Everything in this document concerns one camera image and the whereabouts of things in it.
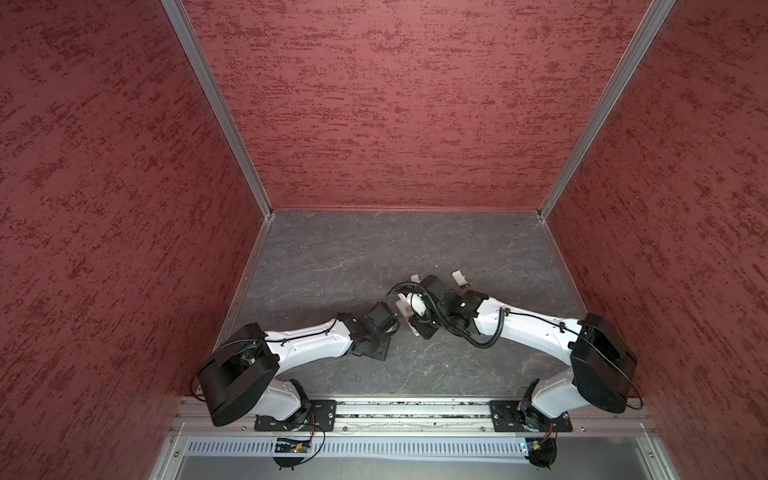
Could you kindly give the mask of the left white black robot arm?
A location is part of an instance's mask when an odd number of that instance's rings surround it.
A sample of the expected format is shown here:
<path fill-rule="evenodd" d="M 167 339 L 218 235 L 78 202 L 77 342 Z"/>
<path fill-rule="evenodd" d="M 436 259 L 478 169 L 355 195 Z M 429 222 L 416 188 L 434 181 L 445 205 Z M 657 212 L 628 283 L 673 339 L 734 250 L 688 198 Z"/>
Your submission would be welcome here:
<path fill-rule="evenodd" d="M 253 415 L 296 430 L 310 423 L 312 401 L 297 380 L 278 376 L 345 355 L 383 361 L 398 328 L 399 319 L 384 302 L 361 317 L 339 313 L 297 330 L 264 331 L 250 323 L 202 361 L 192 383 L 201 389 L 199 400 L 215 427 Z"/>

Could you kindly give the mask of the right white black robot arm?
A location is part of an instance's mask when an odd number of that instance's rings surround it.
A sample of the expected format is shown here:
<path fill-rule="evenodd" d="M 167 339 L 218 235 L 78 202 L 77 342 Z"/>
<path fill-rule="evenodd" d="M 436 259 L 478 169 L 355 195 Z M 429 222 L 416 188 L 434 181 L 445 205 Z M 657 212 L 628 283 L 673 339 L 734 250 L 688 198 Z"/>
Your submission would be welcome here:
<path fill-rule="evenodd" d="M 622 414 L 632 398 L 641 396 L 633 383 L 636 354 L 599 315 L 574 319 L 536 313 L 474 290 L 459 294 L 433 275 L 391 292 L 409 307 L 408 322 L 424 339 L 444 330 L 478 349 L 507 340 L 564 364 L 557 375 L 532 380 L 511 412 L 499 414 L 521 431 L 561 431 L 566 414 L 585 406 Z"/>

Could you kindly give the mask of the white AC remote control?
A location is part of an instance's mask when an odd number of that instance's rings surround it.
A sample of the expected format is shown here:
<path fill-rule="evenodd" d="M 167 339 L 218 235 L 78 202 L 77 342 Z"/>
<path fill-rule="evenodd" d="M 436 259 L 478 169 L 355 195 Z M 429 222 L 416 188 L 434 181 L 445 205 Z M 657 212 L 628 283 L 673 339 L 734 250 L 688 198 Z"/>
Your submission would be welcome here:
<path fill-rule="evenodd" d="M 398 293 L 395 305 L 406 319 L 413 318 L 414 316 L 423 317 L 427 312 L 427 306 L 421 296 L 416 293 Z"/>

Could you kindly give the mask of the white battery cover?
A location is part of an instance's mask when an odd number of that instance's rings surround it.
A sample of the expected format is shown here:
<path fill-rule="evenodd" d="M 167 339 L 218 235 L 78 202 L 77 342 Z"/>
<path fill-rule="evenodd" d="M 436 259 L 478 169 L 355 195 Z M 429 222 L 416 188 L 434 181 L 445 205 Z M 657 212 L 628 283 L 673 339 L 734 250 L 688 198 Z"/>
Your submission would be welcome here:
<path fill-rule="evenodd" d="M 465 288 L 471 284 L 471 282 L 460 270 L 453 271 L 451 276 L 459 288 Z"/>

